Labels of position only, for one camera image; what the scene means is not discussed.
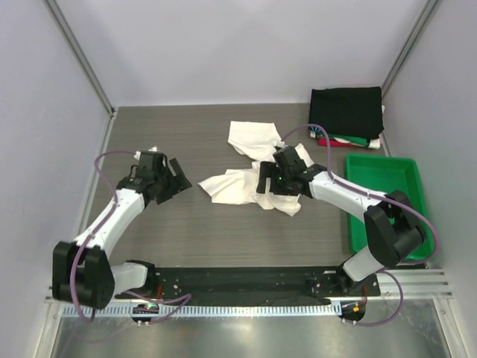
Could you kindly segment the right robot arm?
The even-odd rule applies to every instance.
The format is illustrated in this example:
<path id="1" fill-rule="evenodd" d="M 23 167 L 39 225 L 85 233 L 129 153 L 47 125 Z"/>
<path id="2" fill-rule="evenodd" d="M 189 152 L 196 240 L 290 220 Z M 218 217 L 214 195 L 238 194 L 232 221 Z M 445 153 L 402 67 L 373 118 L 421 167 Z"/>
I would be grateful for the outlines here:
<path id="1" fill-rule="evenodd" d="M 386 194 L 351 183 L 325 166 L 307 164 L 289 145 L 259 164 L 256 192 L 325 201 L 364 224 L 367 244 L 336 269 L 336 286 L 345 295 L 378 271 L 403 263 L 426 241 L 422 216 L 404 192 Z"/>

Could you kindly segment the white t-shirt red print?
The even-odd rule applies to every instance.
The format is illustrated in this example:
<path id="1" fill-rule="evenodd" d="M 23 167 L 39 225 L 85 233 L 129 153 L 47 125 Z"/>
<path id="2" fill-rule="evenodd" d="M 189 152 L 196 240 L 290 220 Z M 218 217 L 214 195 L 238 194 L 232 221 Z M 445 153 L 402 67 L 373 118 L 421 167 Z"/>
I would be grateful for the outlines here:
<path id="1" fill-rule="evenodd" d="M 227 142 L 240 154 L 252 160 L 249 169 L 228 169 L 222 175 L 202 180 L 198 186 L 213 204 L 257 204 L 263 210 L 279 210 L 294 216 L 301 209 L 297 196 L 275 195 L 266 189 L 256 193 L 259 164 L 272 161 L 274 145 L 282 140 L 274 123 L 231 121 Z"/>

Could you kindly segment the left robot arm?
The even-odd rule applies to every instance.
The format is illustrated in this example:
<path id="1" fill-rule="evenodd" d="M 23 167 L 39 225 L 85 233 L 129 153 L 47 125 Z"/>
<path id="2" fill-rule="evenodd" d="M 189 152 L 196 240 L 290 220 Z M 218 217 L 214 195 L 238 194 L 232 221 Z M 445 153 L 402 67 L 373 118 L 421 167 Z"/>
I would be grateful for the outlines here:
<path id="1" fill-rule="evenodd" d="M 112 266 L 110 255 L 150 203 L 162 204 L 192 185 L 175 158 L 156 149 L 137 151 L 133 156 L 136 163 L 117 184 L 109 185 L 112 198 L 92 224 L 71 242 L 54 247 L 54 299 L 102 310 L 117 295 L 139 293 L 149 298 L 157 292 L 154 264 L 128 260 Z"/>

